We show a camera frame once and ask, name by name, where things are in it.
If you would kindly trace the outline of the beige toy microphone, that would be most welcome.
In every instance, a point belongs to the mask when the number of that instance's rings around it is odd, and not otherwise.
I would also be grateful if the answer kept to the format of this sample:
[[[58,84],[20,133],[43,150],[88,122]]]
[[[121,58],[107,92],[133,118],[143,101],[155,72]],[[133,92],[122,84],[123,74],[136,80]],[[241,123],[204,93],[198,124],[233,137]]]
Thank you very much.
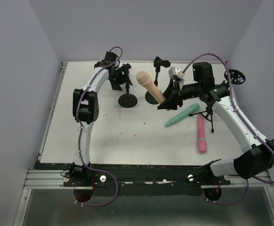
[[[136,74],[136,80],[142,87],[144,87],[152,95],[152,97],[159,104],[162,104],[166,100],[162,92],[153,83],[153,80],[149,73],[147,73],[146,71],[139,71]]]

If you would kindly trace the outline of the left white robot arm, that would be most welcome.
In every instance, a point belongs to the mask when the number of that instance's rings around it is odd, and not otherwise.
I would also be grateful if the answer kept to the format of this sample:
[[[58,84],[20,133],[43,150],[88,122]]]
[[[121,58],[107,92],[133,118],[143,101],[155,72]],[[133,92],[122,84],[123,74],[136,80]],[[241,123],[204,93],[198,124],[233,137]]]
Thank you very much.
[[[77,123],[78,146],[73,163],[69,170],[70,178],[90,177],[85,165],[90,164],[90,140],[94,122],[99,116],[98,93],[106,81],[112,90],[122,91],[125,85],[126,94],[133,85],[129,78],[130,64],[120,65],[120,56],[107,51],[103,60],[94,65],[90,80],[80,89],[73,91],[72,114]]]

